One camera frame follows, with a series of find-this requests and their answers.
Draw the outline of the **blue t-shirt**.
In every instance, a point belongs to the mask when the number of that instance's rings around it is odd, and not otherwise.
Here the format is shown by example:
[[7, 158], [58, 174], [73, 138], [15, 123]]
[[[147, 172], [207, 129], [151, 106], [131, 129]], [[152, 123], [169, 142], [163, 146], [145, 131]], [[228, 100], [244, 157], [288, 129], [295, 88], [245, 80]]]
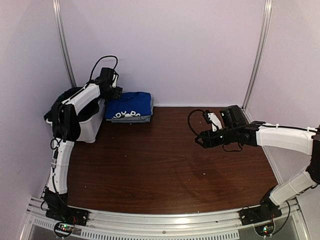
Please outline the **blue t-shirt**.
[[152, 100], [152, 95], [148, 92], [125, 92], [119, 99], [107, 102], [104, 116], [107, 120], [150, 116]]

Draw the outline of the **dark green plaid shirt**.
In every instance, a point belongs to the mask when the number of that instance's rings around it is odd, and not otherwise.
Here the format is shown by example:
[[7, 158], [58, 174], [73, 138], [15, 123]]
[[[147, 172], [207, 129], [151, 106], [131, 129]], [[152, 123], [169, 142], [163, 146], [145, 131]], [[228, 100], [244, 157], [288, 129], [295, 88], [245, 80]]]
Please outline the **dark green plaid shirt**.
[[[45, 121], [52, 122], [52, 110], [55, 104], [61, 103], [64, 100], [70, 98], [72, 95], [74, 95], [76, 92], [78, 92], [82, 87], [72, 87], [68, 90], [66, 90], [64, 93], [62, 93], [54, 102], [51, 109], [43, 116]], [[77, 115], [77, 119], [79, 122], [87, 121], [90, 117], [97, 114], [100, 110], [99, 99], [95, 98], [90, 103], [88, 103]]]

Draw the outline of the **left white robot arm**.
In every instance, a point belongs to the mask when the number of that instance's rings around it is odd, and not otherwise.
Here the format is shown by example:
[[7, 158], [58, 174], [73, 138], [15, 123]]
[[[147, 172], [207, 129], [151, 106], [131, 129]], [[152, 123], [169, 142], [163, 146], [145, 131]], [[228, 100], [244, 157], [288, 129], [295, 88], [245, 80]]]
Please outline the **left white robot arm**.
[[119, 99], [123, 89], [117, 86], [119, 74], [115, 68], [103, 67], [96, 79], [90, 79], [81, 89], [52, 106], [53, 150], [50, 178], [44, 199], [48, 208], [61, 222], [72, 218], [72, 211], [63, 197], [68, 192], [67, 175], [70, 156], [81, 135], [79, 113], [93, 100]]

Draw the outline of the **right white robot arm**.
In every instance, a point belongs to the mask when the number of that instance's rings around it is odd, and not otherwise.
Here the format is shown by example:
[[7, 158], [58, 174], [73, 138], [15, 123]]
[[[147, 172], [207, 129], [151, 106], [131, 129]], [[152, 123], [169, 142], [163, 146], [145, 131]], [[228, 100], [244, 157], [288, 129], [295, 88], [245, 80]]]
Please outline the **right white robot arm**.
[[201, 110], [210, 129], [197, 133], [195, 143], [204, 149], [237, 144], [244, 146], [275, 148], [304, 154], [309, 163], [288, 180], [272, 187], [260, 200], [256, 210], [259, 220], [268, 220], [277, 208], [306, 190], [320, 184], [320, 129], [318, 127], [295, 127], [272, 124], [265, 121], [248, 122], [238, 105], [230, 105], [219, 111]]

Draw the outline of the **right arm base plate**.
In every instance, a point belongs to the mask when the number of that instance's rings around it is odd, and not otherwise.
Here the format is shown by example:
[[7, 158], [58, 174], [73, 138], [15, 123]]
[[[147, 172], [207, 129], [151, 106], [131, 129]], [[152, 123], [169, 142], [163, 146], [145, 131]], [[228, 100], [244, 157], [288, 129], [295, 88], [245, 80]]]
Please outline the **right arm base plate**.
[[272, 218], [282, 216], [282, 211], [277, 207], [267, 205], [258, 205], [255, 207], [245, 206], [239, 212], [241, 224], [243, 226], [257, 224], [265, 221], [271, 221]]

